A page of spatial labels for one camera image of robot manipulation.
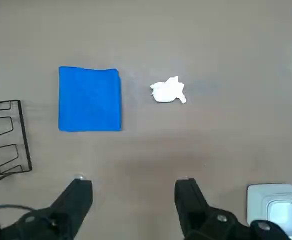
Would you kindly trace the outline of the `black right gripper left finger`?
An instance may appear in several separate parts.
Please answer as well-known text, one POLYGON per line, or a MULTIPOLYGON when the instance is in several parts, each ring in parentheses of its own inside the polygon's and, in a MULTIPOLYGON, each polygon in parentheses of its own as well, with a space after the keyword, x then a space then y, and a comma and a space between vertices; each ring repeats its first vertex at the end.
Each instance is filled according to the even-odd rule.
POLYGON ((73 179, 47 208, 0 204, 0 210, 26 211, 13 224, 0 225, 0 240, 73 240, 92 204, 93 183, 81 178, 73 179))

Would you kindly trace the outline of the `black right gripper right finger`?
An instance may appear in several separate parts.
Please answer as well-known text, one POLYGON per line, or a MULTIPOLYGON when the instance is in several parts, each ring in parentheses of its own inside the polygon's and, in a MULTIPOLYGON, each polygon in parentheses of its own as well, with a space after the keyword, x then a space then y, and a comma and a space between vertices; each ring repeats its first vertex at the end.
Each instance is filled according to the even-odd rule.
POLYGON ((273 222, 254 220, 245 226, 233 213, 210 206, 193 178, 175 182, 174 201, 185 240, 289 239, 273 222))

